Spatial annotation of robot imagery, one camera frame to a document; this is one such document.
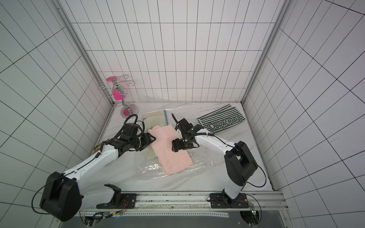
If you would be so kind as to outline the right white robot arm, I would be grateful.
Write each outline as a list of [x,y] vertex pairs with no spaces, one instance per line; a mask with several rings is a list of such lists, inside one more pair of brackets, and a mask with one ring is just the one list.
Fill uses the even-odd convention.
[[229,177],[222,191],[222,197],[228,203],[236,201],[249,178],[259,167],[247,144],[242,141],[233,143],[223,140],[200,124],[193,125],[184,118],[178,121],[174,114],[172,118],[176,123],[175,129],[178,134],[178,138],[172,140],[172,151],[177,153],[181,150],[196,149],[202,145],[222,155]]

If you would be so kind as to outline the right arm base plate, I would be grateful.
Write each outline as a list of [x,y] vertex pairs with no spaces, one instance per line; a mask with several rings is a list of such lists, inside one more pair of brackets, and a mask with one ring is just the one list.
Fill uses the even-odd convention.
[[247,209],[249,202],[246,194],[240,193],[236,198],[231,199],[226,193],[211,193],[207,198],[212,209]]

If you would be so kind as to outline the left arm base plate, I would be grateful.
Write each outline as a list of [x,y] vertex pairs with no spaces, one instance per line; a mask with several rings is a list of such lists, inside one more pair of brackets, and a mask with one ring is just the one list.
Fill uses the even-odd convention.
[[135,193],[118,193],[113,196],[110,202],[98,204],[97,209],[111,209],[111,210],[122,210],[122,209],[134,209],[136,204],[137,194]]

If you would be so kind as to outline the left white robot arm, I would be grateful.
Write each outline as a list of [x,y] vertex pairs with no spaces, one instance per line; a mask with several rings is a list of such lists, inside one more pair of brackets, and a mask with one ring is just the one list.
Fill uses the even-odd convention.
[[156,137],[144,132],[143,126],[124,124],[113,138],[101,143],[97,153],[63,173],[51,174],[41,188],[40,208],[61,221],[68,221],[92,206],[126,209],[128,201],[122,198],[120,188],[113,184],[105,184],[102,189],[87,193],[82,189],[92,176],[125,152],[142,151],[155,140]]

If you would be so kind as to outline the blue and cream towel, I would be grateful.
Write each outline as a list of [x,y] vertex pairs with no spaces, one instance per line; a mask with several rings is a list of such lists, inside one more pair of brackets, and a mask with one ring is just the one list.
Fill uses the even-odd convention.
[[153,117],[153,116],[163,116],[165,118],[165,120],[167,119],[166,111],[163,109],[145,112],[142,114],[142,119],[145,120],[146,118]]

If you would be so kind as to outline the pink towel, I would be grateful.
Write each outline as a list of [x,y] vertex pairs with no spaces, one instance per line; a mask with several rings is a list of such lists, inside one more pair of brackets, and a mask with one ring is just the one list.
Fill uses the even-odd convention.
[[156,125],[148,132],[156,137],[151,146],[165,174],[172,175],[193,165],[193,161],[186,150],[172,151],[172,140],[177,139],[178,136],[171,125],[162,127]]

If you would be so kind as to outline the clear plastic vacuum bag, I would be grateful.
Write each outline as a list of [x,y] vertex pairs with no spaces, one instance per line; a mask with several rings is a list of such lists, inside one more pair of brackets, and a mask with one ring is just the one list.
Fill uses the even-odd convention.
[[185,118],[196,124],[202,113],[200,103],[141,103],[140,117],[145,130],[157,140],[141,152],[133,152],[130,179],[153,181],[177,174],[192,175],[215,165],[217,154],[202,145],[192,149],[172,150],[172,141],[178,138],[175,121]]

